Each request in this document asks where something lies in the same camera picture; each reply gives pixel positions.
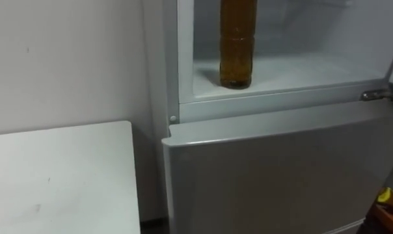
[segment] metal hinge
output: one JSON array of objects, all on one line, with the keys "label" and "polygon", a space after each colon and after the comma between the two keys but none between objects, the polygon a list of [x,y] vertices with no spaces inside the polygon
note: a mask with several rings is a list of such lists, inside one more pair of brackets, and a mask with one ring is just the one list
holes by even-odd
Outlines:
[{"label": "metal hinge", "polygon": [[360,100],[373,101],[373,100],[384,99],[384,98],[390,99],[391,97],[392,97],[392,93],[390,92],[390,90],[387,88],[383,88],[378,90],[365,91],[364,93],[361,94]]}]

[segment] yellow object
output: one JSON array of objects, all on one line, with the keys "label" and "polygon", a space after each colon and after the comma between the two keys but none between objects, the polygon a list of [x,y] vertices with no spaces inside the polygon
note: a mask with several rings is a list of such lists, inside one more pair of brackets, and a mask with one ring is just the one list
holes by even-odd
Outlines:
[{"label": "yellow object", "polygon": [[377,202],[387,202],[390,198],[390,195],[392,195],[392,189],[385,188],[385,190],[377,197]]}]

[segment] freezer door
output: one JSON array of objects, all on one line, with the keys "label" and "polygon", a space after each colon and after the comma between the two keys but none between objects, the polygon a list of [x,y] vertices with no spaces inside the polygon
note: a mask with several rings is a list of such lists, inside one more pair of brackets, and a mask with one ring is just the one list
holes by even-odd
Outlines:
[{"label": "freezer door", "polygon": [[332,233],[365,217],[393,167],[387,100],[170,131],[163,144],[173,234]]}]

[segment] plastic bottle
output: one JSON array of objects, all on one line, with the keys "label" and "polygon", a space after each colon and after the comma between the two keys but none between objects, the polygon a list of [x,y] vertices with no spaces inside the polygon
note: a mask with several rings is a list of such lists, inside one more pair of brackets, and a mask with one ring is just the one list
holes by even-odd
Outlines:
[{"label": "plastic bottle", "polygon": [[221,85],[251,84],[257,0],[221,0]]}]

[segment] white refrigerator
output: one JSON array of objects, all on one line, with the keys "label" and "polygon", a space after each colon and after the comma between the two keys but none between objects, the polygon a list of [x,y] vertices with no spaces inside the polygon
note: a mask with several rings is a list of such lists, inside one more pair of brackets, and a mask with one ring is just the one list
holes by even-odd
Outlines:
[{"label": "white refrigerator", "polygon": [[258,0],[244,90],[220,2],[143,1],[170,233],[355,233],[393,167],[393,0]]}]

